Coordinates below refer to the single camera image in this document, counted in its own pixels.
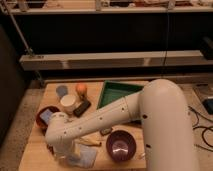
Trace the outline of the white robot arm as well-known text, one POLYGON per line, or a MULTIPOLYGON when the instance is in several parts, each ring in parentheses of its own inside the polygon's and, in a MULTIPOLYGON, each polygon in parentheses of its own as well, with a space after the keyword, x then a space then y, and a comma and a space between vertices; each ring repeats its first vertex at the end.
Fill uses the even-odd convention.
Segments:
POLYGON ((200 171, 187 100, 181 88, 167 79, 153 80, 72 122, 65 113, 54 113, 45 141, 68 156, 74 139, 135 120, 142 122, 147 171, 200 171))

